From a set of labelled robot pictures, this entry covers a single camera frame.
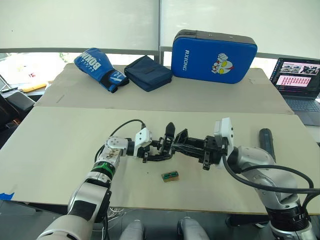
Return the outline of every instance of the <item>table surface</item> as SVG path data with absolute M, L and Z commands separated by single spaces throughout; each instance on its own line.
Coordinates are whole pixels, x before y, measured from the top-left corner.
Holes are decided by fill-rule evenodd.
M 313 139 L 320 143 L 320 126 L 305 126 Z
M 142 119 L 157 140 L 173 122 L 176 133 L 187 128 L 190 137 L 202 139 L 223 117 L 231 118 L 236 146 L 257 147 L 259 130 L 271 129 L 277 164 L 302 171 L 320 187 L 320 148 L 296 115 L 36 106 L 0 150 L 0 193 L 14 193 L 13 201 L 66 205 L 92 168 L 97 149 L 121 123 Z M 133 138 L 139 128 L 128 124 L 117 135 Z M 161 174 L 169 171 L 178 171 L 179 180 L 164 183 Z M 296 180 L 307 187 L 303 179 Z M 266 212 L 253 188 L 224 169 L 202 170 L 197 159 L 181 153 L 162 162 L 121 158 L 111 190 L 114 207 Z M 308 211 L 320 214 L 319 198 Z
M 123 72 L 124 66 L 115 66 Z M 236 84 L 172 77 L 146 92 L 132 81 L 114 94 L 69 63 L 37 101 L 42 107 L 151 111 L 294 114 L 260 68 L 250 68 Z

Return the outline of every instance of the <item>black cylinder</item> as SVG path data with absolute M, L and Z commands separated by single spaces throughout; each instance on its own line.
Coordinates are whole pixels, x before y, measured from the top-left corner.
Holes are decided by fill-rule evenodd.
M 308 227 L 308 215 L 306 211 L 298 205 L 289 209 L 278 210 L 265 208 L 273 227 L 282 231 L 296 232 Z
M 167 137 L 174 138 L 175 137 L 175 131 L 176 131 L 175 125 L 172 122 L 169 122 L 169 124 L 165 128 L 165 135 Z
M 234 147 L 233 151 L 231 152 L 227 160 L 230 168 L 236 174 L 240 174 L 242 172 L 242 169 L 238 167 L 238 156 L 239 156 L 239 150 L 238 148 Z
M 126 150 L 126 154 L 128 156 L 133 156 L 135 151 L 135 142 L 134 141 L 128 141 L 128 149 Z

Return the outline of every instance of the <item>cable connector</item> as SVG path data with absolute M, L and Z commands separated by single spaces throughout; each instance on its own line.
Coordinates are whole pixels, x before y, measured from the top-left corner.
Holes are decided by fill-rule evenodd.
M 228 145 L 229 145 L 228 138 L 224 136 L 221 141 L 220 151 L 222 154 L 224 154 L 226 156 L 228 155 Z

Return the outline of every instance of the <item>boxing glove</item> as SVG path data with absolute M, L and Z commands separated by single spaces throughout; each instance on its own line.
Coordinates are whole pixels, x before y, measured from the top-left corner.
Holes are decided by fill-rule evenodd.
M 84 73 L 97 80 L 109 92 L 129 83 L 123 73 L 115 70 L 107 55 L 98 48 L 89 48 L 74 59 L 75 65 Z

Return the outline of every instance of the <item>blue carrying case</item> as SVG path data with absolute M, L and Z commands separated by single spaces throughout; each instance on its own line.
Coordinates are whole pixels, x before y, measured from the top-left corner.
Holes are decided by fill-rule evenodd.
M 180 78 L 235 84 L 256 53 L 255 41 L 247 36 L 181 30 L 172 45 L 171 71 Z

